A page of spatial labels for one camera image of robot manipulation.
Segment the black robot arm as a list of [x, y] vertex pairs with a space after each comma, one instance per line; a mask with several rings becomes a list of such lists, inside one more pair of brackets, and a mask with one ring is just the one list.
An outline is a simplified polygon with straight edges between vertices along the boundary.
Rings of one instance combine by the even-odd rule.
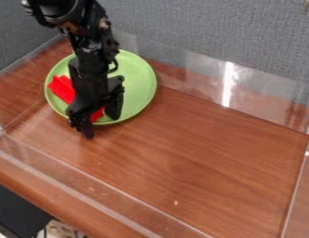
[[47, 28], [66, 35], [75, 57], [67, 64], [75, 98], [66, 108], [68, 124], [92, 138], [91, 115], [104, 110], [116, 120], [123, 107], [124, 77], [118, 70], [119, 42], [98, 0], [22, 0], [26, 12]]

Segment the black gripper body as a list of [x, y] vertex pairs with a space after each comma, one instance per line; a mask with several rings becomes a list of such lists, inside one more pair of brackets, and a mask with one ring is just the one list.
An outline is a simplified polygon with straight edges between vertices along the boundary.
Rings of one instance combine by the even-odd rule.
[[82, 67], [78, 57], [67, 64], [71, 85], [75, 90], [75, 99], [66, 108], [66, 115], [71, 127], [79, 128], [83, 117], [91, 116], [104, 108], [104, 99], [108, 95], [122, 92], [124, 94], [122, 75], [110, 77], [108, 67], [87, 64], [88, 71]]

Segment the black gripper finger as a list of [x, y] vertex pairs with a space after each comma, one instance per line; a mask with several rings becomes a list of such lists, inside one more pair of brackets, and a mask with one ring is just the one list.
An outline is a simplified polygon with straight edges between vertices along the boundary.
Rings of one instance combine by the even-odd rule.
[[123, 93], [108, 95], [104, 99], [104, 113], [112, 119], [118, 120], [120, 117], [123, 106]]
[[80, 120], [79, 130], [87, 139], [91, 139], [95, 137], [94, 127], [88, 117], [83, 117], [83, 119]]

